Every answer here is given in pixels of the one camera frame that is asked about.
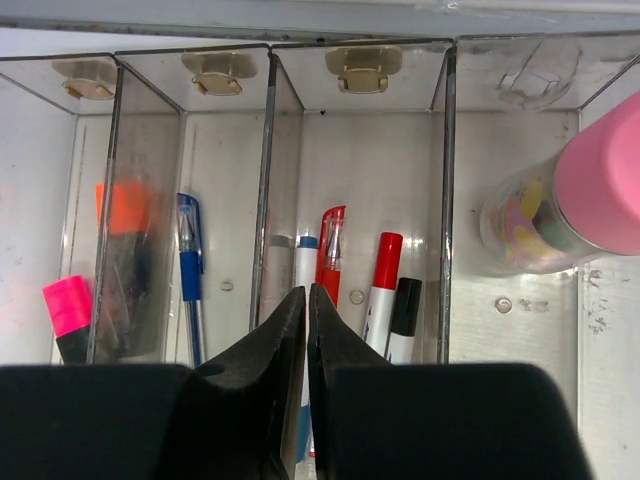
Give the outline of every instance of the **pink cap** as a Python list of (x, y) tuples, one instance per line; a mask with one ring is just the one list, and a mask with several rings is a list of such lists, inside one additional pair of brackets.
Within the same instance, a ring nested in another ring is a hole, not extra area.
[(587, 241), (640, 255), (640, 92), (569, 142), (555, 189), (562, 213)]
[(91, 294), (80, 275), (58, 280), (44, 287), (42, 293), (56, 338), (91, 323)]

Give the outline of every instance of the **beige clip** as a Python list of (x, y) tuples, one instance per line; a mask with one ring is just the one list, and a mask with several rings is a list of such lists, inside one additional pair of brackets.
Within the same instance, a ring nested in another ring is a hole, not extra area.
[(51, 67), (67, 79), (62, 82), (74, 98), (110, 100), (115, 92), (118, 69), (106, 59), (54, 60)]
[(239, 95), (239, 78), (257, 74), (251, 55), (244, 52), (185, 53), (182, 64), (194, 74), (191, 82), (203, 95)]
[(338, 47), (325, 55), (327, 68), (338, 75), (338, 88), (347, 93), (382, 93), (389, 75), (402, 68), (402, 50), (391, 45)]

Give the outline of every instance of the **whiteboard marker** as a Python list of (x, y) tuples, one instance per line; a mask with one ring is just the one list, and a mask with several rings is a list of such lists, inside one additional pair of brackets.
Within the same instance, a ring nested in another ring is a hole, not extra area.
[(383, 232), (380, 235), (376, 271), (369, 294), (363, 335), (364, 341), (382, 357), (384, 357), (389, 337), (389, 322), (401, 253), (402, 235)]
[(389, 345), (385, 356), (388, 362), (396, 365), (411, 363), (421, 289), (422, 282), (415, 278), (402, 277), (398, 280), (398, 290), (391, 315)]
[[(304, 287), (307, 310), (305, 324), (307, 339), (309, 338), (309, 291), (315, 282), (316, 264), (318, 262), (318, 239), (315, 237), (300, 237), (296, 248), (294, 282), (296, 287)], [(300, 422), (298, 426), (298, 445), (296, 447), (296, 463), (302, 462), (307, 456), (309, 432), (311, 431), (311, 410), (309, 407), (309, 370), (305, 348), (304, 375), (302, 377), (302, 401), (300, 402)]]

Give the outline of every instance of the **clear container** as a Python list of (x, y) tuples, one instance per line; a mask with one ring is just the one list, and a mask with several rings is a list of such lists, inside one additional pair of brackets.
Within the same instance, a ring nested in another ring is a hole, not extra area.
[(553, 181), (559, 157), (504, 181), (480, 212), (482, 242), (520, 271), (558, 272), (606, 253), (582, 238), (560, 210)]

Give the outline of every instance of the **blue pen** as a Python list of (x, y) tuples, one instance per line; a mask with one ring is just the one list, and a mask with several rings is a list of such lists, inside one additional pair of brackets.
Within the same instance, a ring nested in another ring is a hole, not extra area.
[(178, 248), (180, 250), (182, 300), (187, 311), (194, 367), (202, 364), (205, 355), (200, 305), (200, 300), (202, 300), (200, 276), (204, 273), (201, 232), (198, 201), (191, 195), (178, 193)]

